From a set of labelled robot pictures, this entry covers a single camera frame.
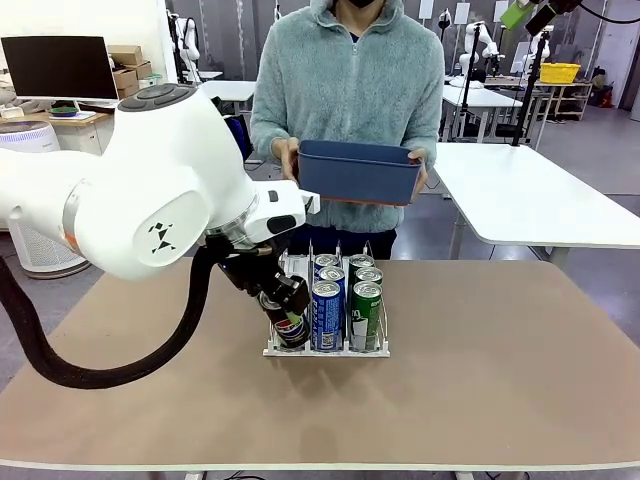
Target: green object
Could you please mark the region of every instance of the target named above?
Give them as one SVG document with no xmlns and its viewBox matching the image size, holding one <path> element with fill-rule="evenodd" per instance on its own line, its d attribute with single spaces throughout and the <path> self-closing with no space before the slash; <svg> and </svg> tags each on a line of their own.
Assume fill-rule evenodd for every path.
<svg viewBox="0 0 640 480">
<path fill-rule="evenodd" d="M 365 267 L 361 268 L 356 272 L 356 282 L 373 282 L 378 285 L 382 285 L 382 279 L 384 278 L 384 274 L 382 270 L 376 267 Z"/>
<path fill-rule="evenodd" d="M 356 272 L 361 268 L 373 267 L 375 261 L 369 255 L 353 255 L 349 257 L 349 276 L 347 277 L 347 312 L 351 313 L 351 297 L 353 286 L 358 283 Z"/>
<path fill-rule="evenodd" d="M 377 283 L 360 282 L 353 287 L 351 329 L 357 350 L 368 352 L 375 348 L 381 305 L 382 287 Z"/>
<path fill-rule="evenodd" d="M 500 21 L 509 30 L 513 30 L 531 13 L 533 10 L 533 3 L 528 3 L 526 6 L 521 6 L 517 1 L 507 8 L 507 11 L 502 14 Z"/>
</svg>

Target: black cable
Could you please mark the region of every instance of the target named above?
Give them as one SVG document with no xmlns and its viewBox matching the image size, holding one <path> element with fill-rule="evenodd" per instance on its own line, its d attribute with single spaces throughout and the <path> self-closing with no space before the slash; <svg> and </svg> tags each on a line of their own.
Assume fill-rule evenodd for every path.
<svg viewBox="0 0 640 480">
<path fill-rule="evenodd" d="M 228 251 L 224 250 L 222 245 L 220 247 L 221 253 L 224 253 L 222 256 L 205 247 L 200 247 L 196 252 L 191 264 L 187 306 L 171 337 L 146 357 L 122 367 L 94 370 L 73 365 L 58 356 L 42 330 L 40 317 L 33 303 L 18 285 L 2 257 L 0 257 L 0 303 L 13 324 L 29 363 L 46 379 L 63 387 L 82 390 L 124 385 L 153 373 L 175 357 L 187 344 L 204 310 L 211 269 L 227 256 Z"/>
<path fill-rule="evenodd" d="M 630 25 L 632 23 L 638 23 L 640 22 L 640 18 L 635 18 L 633 20 L 614 20 L 612 18 L 607 18 L 607 17 L 603 17 L 602 15 L 600 15 L 599 13 L 594 12 L 593 10 L 591 10 L 589 7 L 585 7 L 583 4 L 579 3 L 578 6 L 580 8 L 582 8 L 583 10 L 587 11 L 588 13 L 590 13 L 591 15 L 593 15 L 594 17 L 598 17 L 600 20 L 604 20 L 605 22 L 609 22 L 609 23 L 615 23 L 617 25 Z"/>
</svg>

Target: can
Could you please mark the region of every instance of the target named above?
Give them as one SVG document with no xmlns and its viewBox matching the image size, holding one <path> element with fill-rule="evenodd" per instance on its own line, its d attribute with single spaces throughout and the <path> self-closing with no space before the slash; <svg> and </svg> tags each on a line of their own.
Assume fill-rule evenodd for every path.
<svg viewBox="0 0 640 480">
<path fill-rule="evenodd" d="M 264 292 L 260 292 L 258 302 L 269 317 L 285 348 L 298 348 L 304 345 L 310 333 L 309 324 L 304 317 L 285 311 L 279 303 L 272 301 Z"/>
<path fill-rule="evenodd" d="M 356 282 L 373 282 L 382 285 L 384 274 L 376 267 L 364 267 L 356 272 Z"/>
<path fill-rule="evenodd" d="M 351 287 L 353 288 L 358 283 L 356 281 L 356 272 L 358 270 L 366 267 L 375 267 L 375 265 L 373 257 L 369 255 L 360 254 L 349 257 L 349 284 Z"/>
<path fill-rule="evenodd" d="M 381 305 L 382 286 L 374 282 L 356 283 L 351 306 L 352 343 L 356 350 L 375 348 Z"/>
<path fill-rule="evenodd" d="M 337 350 L 342 341 L 340 285 L 318 280 L 313 284 L 311 296 L 311 348 L 324 352 Z"/>
<path fill-rule="evenodd" d="M 318 274 L 324 267 L 337 267 L 340 264 L 340 260 L 337 255 L 331 255 L 330 253 L 321 253 L 316 255 L 313 262 L 313 279 L 318 280 Z"/>
<path fill-rule="evenodd" d="M 347 290 L 347 312 L 349 315 L 351 314 L 351 297 L 353 296 L 353 287 L 356 283 L 358 283 L 358 279 L 356 278 L 356 273 L 361 268 L 373 267 L 375 266 L 375 262 L 373 257 L 365 254 L 353 255 L 349 257 L 349 278 L 347 278 L 349 282 L 349 288 Z"/>
<path fill-rule="evenodd" d="M 347 297 L 344 270 L 340 267 L 324 267 L 320 270 L 318 277 L 320 280 L 336 282 L 340 287 L 340 304 L 342 305 L 342 310 L 340 311 L 340 339 L 342 340 L 347 332 Z"/>
</svg>

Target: yellow bin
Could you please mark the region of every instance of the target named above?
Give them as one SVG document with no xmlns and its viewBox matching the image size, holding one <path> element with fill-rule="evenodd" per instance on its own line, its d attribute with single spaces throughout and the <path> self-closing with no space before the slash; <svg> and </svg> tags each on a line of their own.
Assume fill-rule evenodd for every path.
<svg viewBox="0 0 640 480">
<path fill-rule="evenodd" d="M 580 70 L 574 63 L 543 63 L 540 66 L 542 83 L 573 83 Z"/>
</svg>

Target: hand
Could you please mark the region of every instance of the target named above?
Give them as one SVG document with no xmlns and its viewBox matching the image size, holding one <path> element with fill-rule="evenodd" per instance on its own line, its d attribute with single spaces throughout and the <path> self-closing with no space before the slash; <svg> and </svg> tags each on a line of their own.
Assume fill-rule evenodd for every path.
<svg viewBox="0 0 640 480">
<path fill-rule="evenodd" d="M 276 138 L 271 149 L 282 163 L 282 178 L 298 182 L 298 147 L 300 141 L 295 137 Z"/>
<path fill-rule="evenodd" d="M 429 179 L 429 174 L 427 174 L 427 151 L 424 148 L 418 148 L 409 154 L 409 163 L 415 165 L 420 163 L 420 173 L 418 173 L 418 179 L 416 180 L 416 186 L 413 189 L 413 195 L 411 196 L 411 203 L 418 198 L 420 192 L 424 188 L 424 185 L 427 183 Z"/>
</svg>

